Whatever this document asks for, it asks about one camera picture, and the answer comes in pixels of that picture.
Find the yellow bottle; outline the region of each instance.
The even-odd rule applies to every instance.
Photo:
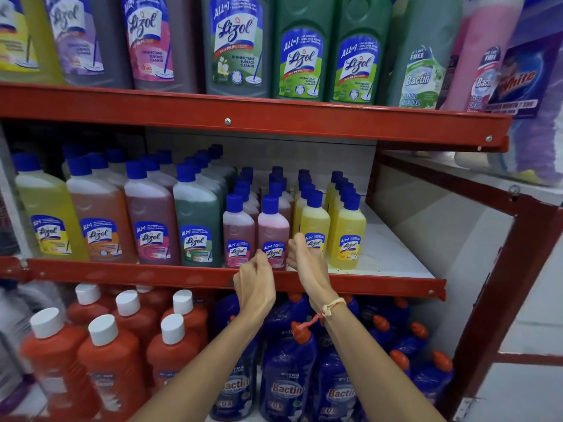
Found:
[[[301,232],[305,235],[307,246],[320,249],[325,255],[327,248],[330,216],[323,205],[323,192],[312,191],[307,199],[307,206],[301,216]]]
[[[0,81],[65,84],[43,0],[0,0]]]
[[[303,209],[307,206],[307,199],[314,190],[315,186],[312,183],[301,183],[301,194],[299,195],[299,199],[295,200],[295,210],[293,212],[293,222],[291,226],[292,237],[300,231],[301,214],[303,213]]]
[[[330,199],[334,197],[334,191],[336,190],[336,181],[343,177],[343,173],[339,170],[332,171],[332,177],[327,185],[327,198],[324,200],[324,209],[328,212]]]
[[[354,269],[360,258],[367,221],[360,211],[360,195],[347,196],[338,213],[330,250],[330,264],[337,269]]]
[[[334,191],[334,194],[337,198],[333,200],[332,205],[330,206],[331,210],[329,212],[330,215],[330,231],[328,234],[328,253],[330,254],[330,250],[332,249],[332,238],[334,237],[334,228],[336,228],[336,219],[338,218],[338,213],[340,210],[344,208],[344,201],[346,198],[346,193],[356,193],[356,188],[354,188],[353,183],[345,182],[342,184],[340,191]]]
[[[86,241],[67,184],[44,173],[32,154],[14,154],[13,162],[18,171],[16,186],[43,256],[88,261]]]

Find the plastic bottle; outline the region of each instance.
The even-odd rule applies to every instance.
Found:
[[[207,347],[209,336],[207,333],[207,310],[201,306],[194,306],[191,290],[179,290],[172,297],[173,307],[166,311],[163,319],[170,314],[180,314],[184,318],[186,330],[193,331],[200,340],[201,349]]]
[[[165,287],[137,286],[139,302],[142,307],[154,309],[158,318],[170,308],[172,303],[172,290]]]
[[[150,181],[140,161],[128,161],[125,194],[142,264],[179,265],[174,201],[163,186]]]
[[[305,408],[318,351],[309,329],[297,326],[291,323],[294,340],[280,341],[264,353],[260,414],[266,420],[297,421]]]
[[[440,91],[440,96],[438,97],[438,103],[436,109],[439,110],[447,99],[447,95],[450,91],[450,86],[454,78],[455,69],[459,61],[459,55],[463,48],[463,43],[465,42],[465,37],[467,36],[467,30],[469,29],[469,21],[471,20],[471,15],[475,11],[475,3],[472,0],[462,0],[463,3],[463,16],[461,22],[459,23],[459,31],[455,36],[454,47],[452,49],[452,54],[450,55],[450,62],[447,64],[446,75],[444,77],[444,82],[442,83],[442,90]]]
[[[0,81],[65,83],[43,0],[0,0]]]
[[[207,94],[269,98],[274,0],[202,2]]]
[[[352,194],[338,213],[330,264],[337,269],[354,269],[360,258],[367,221],[360,211],[360,195]]]
[[[303,190],[303,185],[308,183],[313,183],[313,181],[311,179],[311,175],[303,175],[302,177],[299,178],[297,183],[298,183],[297,190],[295,191],[295,195],[293,197],[296,204],[299,201],[299,198],[301,198],[301,191]]]
[[[307,200],[309,199],[311,194],[315,191],[315,186],[312,183],[304,183],[304,182],[301,183],[302,183],[301,193],[298,194],[299,199],[297,199],[295,202],[295,211],[293,212],[293,222],[292,222],[292,230],[291,230],[292,237],[301,230],[300,226],[301,226],[301,216],[303,214],[303,209],[307,206]]]
[[[151,340],[146,351],[156,386],[154,392],[166,386],[199,353],[199,337],[186,331],[181,315],[165,317],[160,328],[162,333]]]
[[[209,415],[214,420],[239,421],[250,413],[256,395],[256,360],[259,342],[254,337],[236,362]]]
[[[22,377],[11,350],[0,341],[0,416],[9,415],[24,401],[30,383]]]
[[[278,198],[279,213],[284,216],[291,225],[293,211],[291,204],[283,197],[283,184],[281,182],[270,182],[269,190],[270,196],[276,196]],[[262,201],[262,211],[264,211],[264,201]]]
[[[193,169],[195,173],[195,183],[197,185],[201,185],[202,187],[207,188],[209,191],[215,194],[220,203],[219,210],[224,212],[223,207],[225,205],[226,196],[223,195],[223,189],[221,188],[221,185],[219,185],[217,181],[214,181],[213,179],[201,174],[201,167],[199,166],[199,163],[195,160],[195,158],[186,157],[184,164],[190,165]]]
[[[77,301],[67,309],[67,317],[72,324],[86,327],[95,318],[111,314],[116,309],[116,300],[102,295],[97,284],[80,283],[74,290]]]
[[[461,17],[461,0],[408,0],[385,105],[436,108]]]
[[[403,373],[410,379],[411,378],[411,362],[409,361],[409,357],[407,357],[402,352],[393,349],[389,353],[391,360],[398,365],[398,368],[403,370]]]
[[[278,213],[279,198],[267,195],[262,200],[262,213],[258,216],[258,248],[268,257],[272,269],[285,270],[289,222]]]
[[[412,376],[414,385],[434,404],[441,392],[452,380],[454,367],[446,354],[432,352],[432,361],[427,362]]]
[[[172,194],[174,185],[178,183],[178,180],[176,180],[175,177],[160,171],[158,156],[155,154],[144,155],[142,156],[141,161],[145,166],[146,176],[149,180],[163,186],[170,192],[170,194]]]
[[[108,166],[112,171],[127,177],[127,169],[125,167],[125,152],[121,148],[109,148],[106,151],[108,156]]]
[[[119,0],[44,0],[68,84],[132,89]]]
[[[390,0],[336,0],[325,101],[373,105]]]
[[[319,355],[318,372],[311,383],[312,407],[309,420],[348,420],[356,405],[356,390],[334,347]]]
[[[240,195],[227,195],[227,211],[223,213],[225,238],[225,265],[239,268],[248,262],[256,251],[256,222],[243,212]]]
[[[142,307],[135,290],[122,291],[116,297],[117,310],[112,312],[120,330],[128,330],[137,336],[141,355],[146,355],[150,341],[158,334],[159,317],[157,312],[148,307]],[[143,361],[145,382],[152,386],[152,372]]]
[[[292,337],[291,323],[304,323],[311,307],[305,293],[287,293],[287,300],[274,306],[264,319],[261,337],[269,343]]]
[[[170,176],[177,178],[176,166],[172,162],[172,151],[170,149],[159,149],[157,151],[158,164],[160,164],[160,171]]]
[[[475,0],[444,111],[480,113],[498,84],[499,71],[524,0]]]
[[[127,176],[111,170],[104,155],[88,154],[86,157],[88,158],[88,164],[90,165],[92,174],[95,178],[102,179],[123,190],[123,187],[127,182]]]
[[[385,350],[388,351],[389,345],[395,339],[395,334],[391,330],[389,321],[384,316],[373,316],[373,327],[368,330],[373,339]]]
[[[82,228],[67,184],[41,170],[32,154],[12,156],[18,171],[16,186],[44,257],[88,261]]]
[[[90,261],[136,263],[123,192],[92,174],[85,157],[68,159],[67,188],[82,228]]]
[[[113,315],[102,315],[88,325],[90,337],[78,349],[78,360],[102,400],[103,421],[129,419],[148,399],[143,380],[139,340],[118,329]]]
[[[182,265],[221,266],[221,214],[216,195],[195,183],[191,165],[178,165],[178,183],[174,186],[174,204],[179,226]]]
[[[412,322],[409,330],[393,343],[391,349],[396,349],[407,357],[419,353],[428,343],[428,330],[420,323]]]
[[[274,98],[324,100],[333,10],[334,0],[276,0]]]
[[[135,88],[197,93],[192,0],[121,0]]]
[[[90,420],[100,411],[100,398],[78,361],[78,349],[88,338],[86,330],[65,324],[57,308],[47,308],[30,319],[33,333],[20,352],[32,364],[47,395],[53,420]]]
[[[260,215],[260,211],[258,210],[257,206],[250,202],[250,194],[248,193],[248,188],[243,186],[235,186],[235,194],[240,196],[243,201],[243,211],[248,213],[256,226],[258,225],[258,216]]]
[[[299,231],[305,234],[307,247],[320,249],[324,256],[330,228],[330,216],[321,205],[323,205],[323,192],[311,192],[307,200],[307,207],[303,209]]]
[[[324,209],[328,212],[330,209],[330,203],[332,202],[334,192],[336,190],[336,181],[344,177],[344,174],[339,170],[333,170],[330,177],[330,182],[327,185],[327,196],[324,200]]]

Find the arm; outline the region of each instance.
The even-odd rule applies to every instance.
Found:
[[[338,294],[330,286],[327,262],[319,249],[307,247],[303,234],[289,243],[288,264],[319,313]],[[324,326],[334,342],[369,420],[394,422],[439,422],[444,419],[405,376],[348,307],[337,304]]]
[[[234,277],[240,315],[176,377],[145,404],[133,422],[204,421],[250,340],[270,312],[276,292],[266,255],[241,266]]]

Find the orange cap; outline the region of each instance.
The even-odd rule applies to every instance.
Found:
[[[428,339],[428,330],[426,330],[426,327],[422,324],[417,323],[416,321],[411,323],[411,330],[414,336],[421,339]]]
[[[303,293],[287,293],[287,297],[293,303],[297,303],[303,297]]]
[[[407,370],[411,365],[411,362],[409,361],[409,357],[407,357],[405,354],[403,354],[397,349],[392,350],[389,353],[389,356],[398,365],[398,368],[403,371]]]
[[[395,296],[395,305],[401,309],[406,309],[409,307],[409,302],[400,296]]]
[[[434,362],[434,365],[442,372],[451,372],[454,369],[452,361],[443,352],[432,351],[432,361]]]
[[[347,295],[347,294],[338,295],[338,296],[340,296],[342,299],[344,299],[344,301],[346,302],[346,305],[348,305],[350,302],[352,302],[352,299],[354,298],[354,296]]]
[[[303,327],[302,329],[298,329],[297,326],[299,326],[300,324],[301,323],[298,323],[297,321],[292,321],[291,331],[293,333],[293,338],[295,339],[295,342],[299,343],[299,345],[303,345],[307,343],[307,340],[311,339],[311,332],[306,327]]]
[[[374,315],[372,317],[373,320],[373,325],[376,326],[377,330],[380,331],[387,331],[389,330],[390,326],[389,326],[389,321],[387,321],[387,319],[383,316],[380,315]]]

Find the bottle cap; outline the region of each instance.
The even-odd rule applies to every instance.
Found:
[[[217,148],[219,150],[219,154],[221,154],[221,157],[223,156],[223,144],[222,143],[214,143],[211,146],[213,148]]]
[[[389,325],[389,321],[383,316],[375,314],[372,317],[373,325],[376,326],[376,329],[379,331],[387,331],[391,327]]]
[[[303,293],[287,293],[287,297],[289,298],[289,300],[293,303],[297,303],[301,300],[301,298],[303,297]]]
[[[411,330],[414,336],[421,339],[428,339],[428,330],[426,330],[426,327],[422,324],[417,323],[416,321],[412,322]]]
[[[76,299],[80,305],[90,305],[102,296],[97,284],[80,283],[74,290],[76,291]]]
[[[409,357],[407,357],[405,354],[403,354],[402,352],[400,352],[398,349],[393,349],[390,353],[389,356],[391,357],[391,360],[393,360],[395,362],[395,364],[398,365],[398,368],[405,371],[408,370],[411,362],[409,361]]]
[[[157,157],[158,164],[172,164],[172,151],[170,149],[159,149]]]
[[[194,167],[191,163],[178,164],[176,172],[178,173],[178,182],[195,181]]]
[[[166,345],[173,345],[184,338],[184,318],[180,314],[170,314],[160,323],[162,329],[162,341]]]
[[[86,157],[78,157],[77,159],[67,159],[70,174],[72,176],[88,176],[92,174],[92,169]]]
[[[346,210],[358,210],[360,208],[360,199],[362,198],[359,194],[348,194],[348,199],[344,202],[344,208]]]
[[[334,184],[335,188],[337,191],[340,191],[340,188],[342,187],[342,185],[344,185],[345,183],[348,182],[348,178],[340,178],[340,179],[336,179],[336,184]]]
[[[270,182],[270,195],[281,197],[283,193],[283,184],[281,182]]]
[[[96,317],[89,325],[90,339],[96,347],[103,347],[117,338],[116,318],[111,314]]]
[[[313,183],[313,180],[311,179],[311,176],[302,176],[299,178],[299,181],[297,183],[298,183],[299,191],[303,193],[303,185]]]
[[[350,195],[356,194],[356,188],[347,187],[340,190],[340,201],[345,203]]]
[[[86,157],[92,170],[107,169],[109,167],[106,157],[102,154],[88,154]]]
[[[227,195],[227,212],[239,213],[243,211],[243,198],[237,194]]]
[[[309,207],[320,207],[323,205],[323,191],[313,191],[309,194],[307,198],[307,206]]]
[[[126,161],[125,169],[130,179],[144,179],[146,177],[145,166],[140,161]]]
[[[252,181],[254,180],[254,168],[245,166],[240,170],[240,172],[243,173],[252,183]]]
[[[115,164],[125,162],[125,151],[123,151],[121,148],[109,148],[106,151],[106,154],[108,155],[109,162]]]
[[[221,159],[221,152],[219,151],[219,148],[217,148],[215,146],[210,146],[208,149],[209,149],[209,157],[212,160],[220,160]]]
[[[278,173],[270,173],[268,175],[268,183],[281,182],[281,181],[282,181],[282,176],[279,175]]]
[[[409,307],[409,301],[401,296],[395,296],[394,298],[395,305],[397,305],[401,309],[407,309]]]
[[[306,344],[309,339],[311,339],[311,332],[308,328],[304,327],[303,329],[297,329],[296,327],[299,326],[301,323],[297,321],[291,322],[291,331],[293,333],[293,338],[295,342],[299,345]]]
[[[268,194],[262,199],[262,213],[275,215],[279,209],[279,197]]]
[[[330,177],[330,181],[332,183],[336,183],[337,179],[340,179],[341,177],[343,177],[344,174],[340,171],[340,170],[333,170],[332,171],[332,176]]]
[[[17,171],[41,170],[39,160],[34,154],[30,154],[28,152],[17,152],[12,154],[12,160]]]
[[[454,369],[452,361],[443,352],[432,351],[432,361],[442,372],[451,372]]]
[[[60,311],[57,308],[47,308],[33,314],[29,319],[33,334],[37,339],[50,338],[60,332],[65,326]]]
[[[209,166],[207,157],[199,151],[194,154],[194,159],[202,169],[207,169],[207,166]]]
[[[160,164],[158,163],[158,155],[156,154],[147,154],[141,157],[141,161],[143,162],[146,171],[159,171]]]
[[[201,166],[199,165],[199,163],[195,158],[193,157],[184,158],[184,164],[191,165],[195,174],[201,173]]]
[[[139,296],[136,290],[122,291],[116,297],[117,312],[122,317],[135,314],[140,308]]]
[[[205,160],[207,164],[211,161],[211,155],[209,154],[208,149],[198,149],[196,154],[200,154],[200,157]]]
[[[75,143],[67,143],[61,146],[62,155],[66,159],[75,159],[78,157],[83,157],[86,155],[86,149],[82,145],[77,145]]]
[[[342,299],[344,299],[344,302],[346,302],[346,305],[348,305],[350,302],[352,302],[354,300],[354,295],[339,294],[338,296],[340,296]]]
[[[240,196],[240,198],[242,198],[243,203],[248,201],[248,196],[250,195],[250,192],[246,189],[246,187],[243,187],[242,185],[237,185],[235,186],[235,194]]]
[[[191,290],[183,289],[174,293],[172,306],[176,314],[184,315],[192,312],[194,308],[194,295]]]
[[[147,293],[153,289],[154,287],[152,286],[135,286],[135,290],[137,290],[137,293]]]

